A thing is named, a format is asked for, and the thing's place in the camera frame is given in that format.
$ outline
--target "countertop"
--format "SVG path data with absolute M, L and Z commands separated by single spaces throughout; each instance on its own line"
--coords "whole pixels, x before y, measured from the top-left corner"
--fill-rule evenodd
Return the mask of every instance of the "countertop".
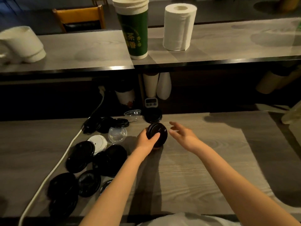
M 164 28 L 148 29 L 148 56 L 131 60 L 121 30 L 42 35 L 47 56 L 34 64 L 0 67 L 0 80 L 92 77 L 105 72 L 174 71 L 194 66 L 301 59 L 301 18 L 194 25 L 186 51 L 168 51 Z
M 3 219 L 21 215 L 84 121 L 0 122 L 0 216 Z M 264 111 L 163 115 L 161 123 L 168 129 L 169 121 L 191 128 L 235 170 L 300 220 L 301 195 L 296 190 L 301 186 L 301 147 L 292 143 L 287 126 L 281 126 Z M 127 128 L 128 137 L 122 145 L 128 154 L 135 147 L 137 135 L 148 125 L 140 117 Z M 80 134 L 73 145 L 89 137 Z M 63 172 L 66 172 L 64 164 L 52 178 Z M 45 191 L 39 195 L 30 217 L 49 216 Z M 90 198 L 79 198 L 71 216 L 85 216 L 98 196 L 97 192 Z M 141 164 L 124 216 L 178 212 L 233 214 L 201 161 L 168 136 L 164 147 L 152 151 Z

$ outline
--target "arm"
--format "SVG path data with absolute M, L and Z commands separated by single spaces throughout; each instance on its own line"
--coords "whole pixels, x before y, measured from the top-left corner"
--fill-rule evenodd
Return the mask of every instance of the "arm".
M 159 136 L 160 133 L 157 133 L 149 140 L 145 129 L 139 134 L 135 150 L 81 221 L 80 226 L 118 226 L 120 224 L 138 168 L 151 152 Z
M 236 172 L 188 128 L 170 122 L 169 131 L 186 150 L 197 155 L 244 226 L 300 226 L 301 224 Z

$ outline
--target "right hand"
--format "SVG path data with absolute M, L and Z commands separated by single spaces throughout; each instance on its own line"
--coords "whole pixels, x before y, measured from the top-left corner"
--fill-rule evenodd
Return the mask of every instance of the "right hand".
M 170 121 L 169 123 L 173 125 L 169 130 L 170 135 L 187 151 L 196 154 L 204 143 L 197 138 L 191 129 L 177 122 Z

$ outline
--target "paper cup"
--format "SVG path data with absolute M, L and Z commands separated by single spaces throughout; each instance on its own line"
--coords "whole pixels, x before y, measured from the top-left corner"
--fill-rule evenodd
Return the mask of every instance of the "paper cup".
M 132 59 L 148 55 L 149 0 L 112 0 Z
M 0 41 L 27 63 L 34 63 L 46 56 L 42 42 L 28 26 L 0 32 Z

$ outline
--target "hand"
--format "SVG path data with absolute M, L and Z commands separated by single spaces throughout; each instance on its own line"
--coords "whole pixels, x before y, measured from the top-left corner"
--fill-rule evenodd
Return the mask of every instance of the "hand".
M 169 123 L 173 125 L 169 130 L 170 135 L 187 151 L 196 154 L 204 143 L 197 138 L 191 129 L 177 122 L 170 121 Z
M 137 155 L 141 161 L 152 151 L 154 144 L 160 137 L 160 133 L 156 133 L 150 140 L 146 136 L 146 128 L 137 137 L 136 148 L 133 151 L 134 155 Z

